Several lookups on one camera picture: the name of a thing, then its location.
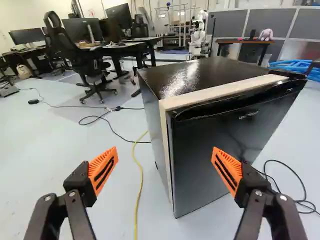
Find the gray partition panel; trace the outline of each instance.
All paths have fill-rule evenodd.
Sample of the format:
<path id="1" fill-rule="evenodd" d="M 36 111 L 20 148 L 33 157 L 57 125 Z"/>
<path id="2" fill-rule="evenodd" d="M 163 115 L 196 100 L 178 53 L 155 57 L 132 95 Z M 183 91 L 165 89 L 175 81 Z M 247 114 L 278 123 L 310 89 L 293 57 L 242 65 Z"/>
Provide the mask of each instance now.
<path id="1" fill-rule="evenodd" d="M 320 9 L 300 9 L 290 38 L 320 39 Z"/>
<path id="2" fill-rule="evenodd" d="M 295 12 L 295 8 L 252 9 L 250 10 L 244 36 L 249 37 L 252 29 L 256 30 L 256 37 L 259 36 L 262 30 L 272 29 L 275 38 L 285 38 Z"/>
<path id="3" fill-rule="evenodd" d="M 274 43 L 270 44 L 266 54 L 272 54 L 269 62 L 275 62 L 278 59 L 280 51 L 285 43 L 285 40 L 274 40 Z"/>
<path id="4" fill-rule="evenodd" d="M 209 12 L 206 34 L 212 34 L 213 18 L 216 18 L 214 37 L 241 37 L 248 10 Z"/>

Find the mini fridge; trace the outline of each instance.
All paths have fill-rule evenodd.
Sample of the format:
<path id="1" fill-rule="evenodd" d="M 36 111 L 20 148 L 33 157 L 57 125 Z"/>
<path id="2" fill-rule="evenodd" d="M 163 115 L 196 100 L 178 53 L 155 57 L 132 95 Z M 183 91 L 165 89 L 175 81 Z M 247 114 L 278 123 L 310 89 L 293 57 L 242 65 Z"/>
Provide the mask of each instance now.
<path id="1" fill-rule="evenodd" d="M 179 218 L 228 193 L 213 146 L 254 162 L 305 76 L 212 57 L 138 72 L 155 164 Z"/>

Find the black desk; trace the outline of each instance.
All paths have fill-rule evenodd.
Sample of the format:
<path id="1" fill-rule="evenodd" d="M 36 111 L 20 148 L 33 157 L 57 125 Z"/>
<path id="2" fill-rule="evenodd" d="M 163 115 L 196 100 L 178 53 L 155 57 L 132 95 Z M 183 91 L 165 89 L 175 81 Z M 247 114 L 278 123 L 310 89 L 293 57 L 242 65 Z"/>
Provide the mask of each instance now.
<path id="1" fill-rule="evenodd" d="M 151 57 L 151 66 L 156 66 L 156 56 L 154 45 L 162 39 L 162 36 L 149 36 L 149 37 L 137 37 L 129 40 L 123 40 L 124 43 L 137 43 L 143 42 L 146 43 L 149 49 L 150 57 Z"/>
<path id="2" fill-rule="evenodd" d="M 27 49 L 24 51 L 9 51 L 9 52 L 4 52 L 3 58 L 4 60 L 9 64 L 10 68 L 13 70 L 13 72 L 18 75 L 17 72 L 17 65 L 18 64 L 24 64 L 26 65 L 34 78 L 41 78 L 38 76 L 33 68 L 30 66 L 28 59 L 31 59 L 33 64 L 36 66 L 37 70 L 39 73 L 44 73 L 45 71 L 42 70 L 42 64 L 41 61 L 39 60 L 38 57 L 45 55 L 46 54 L 47 47 L 46 46 L 41 46 L 41 47 L 36 47 L 33 49 Z"/>
<path id="3" fill-rule="evenodd" d="M 82 50 L 90 50 L 91 47 L 83 47 Z M 144 42 L 127 42 L 125 46 L 106 46 L 100 49 L 102 56 L 110 56 L 113 61 L 117 77 L 121 77 L 127 72 L 121 70 L 120 58 L 134 56 L 139 69 L 143 68 L 142 53 L 146 50 L 147 45 Z"/>
<path id="4" fill-rule="evenodd" d="M 275 43 L 274 41 L 260 41 L 260 40 L 238 40 L 238 39 L 230 39 L 230 38 L 220 38 L 215 41 L 217 44 L 219 44 L 217 56 L 220 56 L 221 46 L 230 45 L 230 44 L 259 44 L 262 46 L 262 53 L 258 62 L 258 66 L 261 66 L 262 61 L 265 57 L 265 54 L 267 52 L 268 46 L 270 44 Z"/>

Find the computer monitor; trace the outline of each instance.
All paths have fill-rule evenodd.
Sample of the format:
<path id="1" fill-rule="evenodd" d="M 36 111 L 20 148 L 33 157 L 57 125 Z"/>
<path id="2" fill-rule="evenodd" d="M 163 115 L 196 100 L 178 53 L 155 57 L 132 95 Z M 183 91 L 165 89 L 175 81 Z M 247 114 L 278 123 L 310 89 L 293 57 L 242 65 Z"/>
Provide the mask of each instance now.
<path id="1" fill-rule="evenodd" d="M 66 33 L 74 43 L 79 43 L 80 41 L 91 42 L 88 24 L 91 27 L 94 40 L 103 40 L 98 18 L 62 19 L 62 23 Z"/>
<path id="2" fill-rule="evenodd" d="M 39 42 L 39 41 L 45 40 L 45 35 L 41 31 L 40 27 L 12 30 L 9 32 L 9 35 L 12 38 L 15 45 L 28 44 L 28 43 Z"/>
<path id="3" fill-rule="evenodd" d="M 102 36 L 106 42 L 118 43 L 122 38 L 122 30 L 114 19 L 104 18 L 99 20 Z"/>
<path id="4" fill-rule="evenodd" d="M 132 27 L 132 17 L 128 3 L 114 6 L 105 10 L 109 19 L 114 19 L 122 29 L 130 29 Z"/>

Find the pink plush bunny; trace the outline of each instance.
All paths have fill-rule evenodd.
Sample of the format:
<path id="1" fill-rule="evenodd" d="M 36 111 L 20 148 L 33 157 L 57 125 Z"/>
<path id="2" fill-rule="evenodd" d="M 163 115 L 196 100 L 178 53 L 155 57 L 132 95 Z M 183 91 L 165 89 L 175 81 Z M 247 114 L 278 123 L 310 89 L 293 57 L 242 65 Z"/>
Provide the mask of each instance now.
<path id="1" fill-rule="evenodd" d="M 274 38 L 274 32 L 270 28 L 263 30 L 259 36 L 259 40 L 261 41 L 270 41 L 273 38 Z"/>

